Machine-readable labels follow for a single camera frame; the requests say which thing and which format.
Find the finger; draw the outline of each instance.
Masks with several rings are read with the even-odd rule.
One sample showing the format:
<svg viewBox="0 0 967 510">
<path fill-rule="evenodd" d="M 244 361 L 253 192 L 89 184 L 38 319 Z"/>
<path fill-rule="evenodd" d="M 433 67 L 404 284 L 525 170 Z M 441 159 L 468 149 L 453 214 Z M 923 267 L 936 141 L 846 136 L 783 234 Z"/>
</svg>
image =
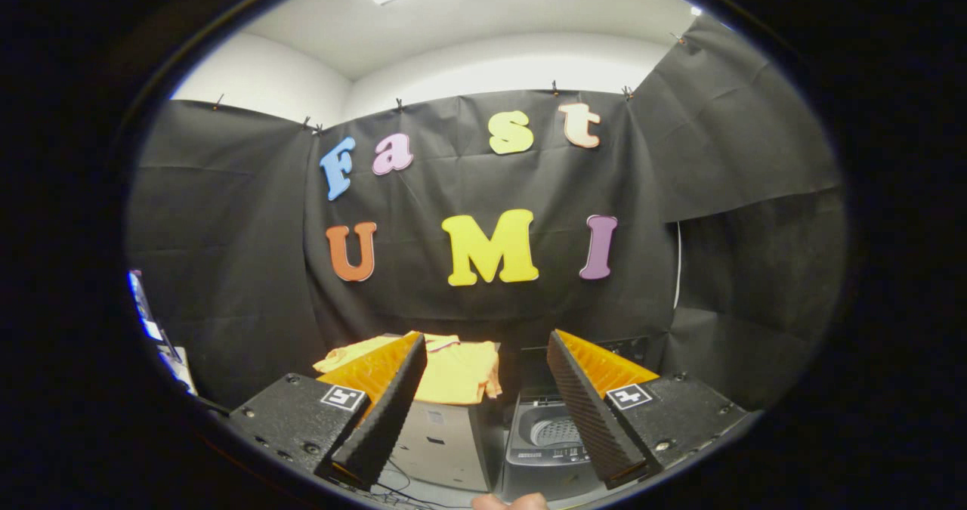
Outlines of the finger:
<svg viewBox="0 0 967 510">
<path fill-rule="evenodd" d="M 497 499 L 496 496 L 490 495 L 489 493 L 488 495 L 474 497 L 470 501 L 470 506 L 473 506 L 474 510 L 505 510 L 507 508 L 500 499 Z"/>
<path fill-rule="evenodd" d="M 541 493 L 530 493 L 512 502 L 508 510 L 547 510 L 547 499 Z"/>
</svg>

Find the yellow letter m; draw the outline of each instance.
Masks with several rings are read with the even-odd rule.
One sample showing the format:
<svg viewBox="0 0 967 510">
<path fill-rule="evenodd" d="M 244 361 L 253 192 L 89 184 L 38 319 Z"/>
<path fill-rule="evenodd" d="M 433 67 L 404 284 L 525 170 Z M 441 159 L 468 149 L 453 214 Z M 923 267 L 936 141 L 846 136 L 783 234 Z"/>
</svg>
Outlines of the yellow letter m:
<svg viewBox="0 0 967 510">
<path fill-rule="evenodd" d="M 446 279 L 451 286 L 473 286 L 477 275 L 470 270 L 474 262 L 484 282 L 493 282 L 500 259 L 504 269 L 500 271 L 502 282 L 529 282 L 538 278 L 538 269 L 531 262 L 531 242 L 528 227 L 534 221 L 530 210 L 508 210 L 500 216 L 493 237 L 480 230 L 470 216 L 445 218 L 441 227 L 450 234 L 453 250 L 453 273 Z"/>
</svg>

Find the black backdrop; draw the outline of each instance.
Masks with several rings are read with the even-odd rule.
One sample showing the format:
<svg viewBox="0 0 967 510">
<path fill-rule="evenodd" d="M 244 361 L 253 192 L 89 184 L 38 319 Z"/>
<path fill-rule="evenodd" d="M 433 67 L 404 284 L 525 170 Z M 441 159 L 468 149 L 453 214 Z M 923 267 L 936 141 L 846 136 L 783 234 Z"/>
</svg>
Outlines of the black backdrop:
<svg viewBox="0 0 967 510">
<path fill-rule="evenodd" d="M 601 115 L 590 125 L 598 147 L 565 138 L 558 107 L 574 103 Z M 535 143 L 497 155 L 487 121 L 512 110 L 528 115 Z M 412 165 L 375 175 L 373 148 L 398 132 Z M 319 161 L 348 136 L 351 185 L 328 200 Z M 701 17 L 631 99 L 473 94 L 321 134 L 172 101 L 139 163 L 128 256 L 162 326 L 189 349 L 199 388 L 228 406 L 373 335 L 457 334 L 507 353 L 559 327 L 592 341 L 645 338 L 645 366 L 687 369 L 756 408 L 793 382 L 832 313 L 845 248 L 835 169 L 777 69 Z M 511 209 L 534 214 L 539 278 L 449 286 L 442 221 L 470 215 L 489 236 Z M 578 278 L 591 215 L 618 218 L 602 280 Z M 377 224 L 375 268 L 345 282 L 325 231 L 362 221 Z M 348 257 L 360 258 L 353 232 Z"/>
</svg>

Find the yellow shirt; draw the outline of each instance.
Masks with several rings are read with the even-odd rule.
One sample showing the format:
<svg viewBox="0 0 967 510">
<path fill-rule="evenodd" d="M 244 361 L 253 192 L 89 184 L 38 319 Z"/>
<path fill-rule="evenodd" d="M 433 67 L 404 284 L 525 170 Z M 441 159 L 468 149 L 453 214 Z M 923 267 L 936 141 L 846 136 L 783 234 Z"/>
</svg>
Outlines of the yellow shirt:
<svg viewBox="0 0 967 510">
<path fill-rule="evenodd" d="M 456 335 L 424 334 L 426 369 L 415 400 L 439 404 L 477 404 L 486 396 L 495 399 L 503 390 L 498 371 L 500 361 L 493 342 L 461 342 Z M 398 337 L 378 335 L 345 348 L 332 349 L 326 358 L 312 365 L 318 372 L 363 356 Z"/>
</svg>

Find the white ceiling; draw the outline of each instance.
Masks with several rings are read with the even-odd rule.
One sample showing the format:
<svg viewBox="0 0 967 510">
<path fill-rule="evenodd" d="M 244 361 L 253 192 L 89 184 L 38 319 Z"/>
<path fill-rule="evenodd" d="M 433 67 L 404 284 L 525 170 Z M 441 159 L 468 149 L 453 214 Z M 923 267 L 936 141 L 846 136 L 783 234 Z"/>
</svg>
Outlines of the white ceiling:
<svg viewBox="0 0 967 510">
<path fill-rule="evenodd" d="M 457 43 L 530 32 L 593 32 L 674 45 L 682 0 L 287 0 L 246 26 L 356 80 Z"/>
</svg>

